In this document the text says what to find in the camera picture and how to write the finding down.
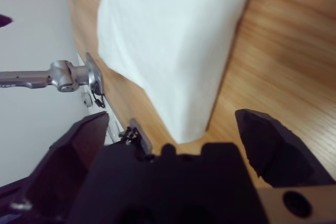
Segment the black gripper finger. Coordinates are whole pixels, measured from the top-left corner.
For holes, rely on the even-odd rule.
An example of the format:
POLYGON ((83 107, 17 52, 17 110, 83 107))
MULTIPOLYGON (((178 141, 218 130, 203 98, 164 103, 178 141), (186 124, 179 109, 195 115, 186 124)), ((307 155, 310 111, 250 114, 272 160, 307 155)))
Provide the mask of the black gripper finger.
POLYGON ((76 122, 48 150, 25 185, 29 213, 37 218, 65 218, 100 149, 109 115, 99 112, 76 122))
POLYGON ((12 22, 13 20, 10 17, 0 14, 0 28, 9 25, 12 22))
POLYGON ((334 185, 335 180, 305 143, 267 113, 235 111, 250 165, 272 187, 334 185))

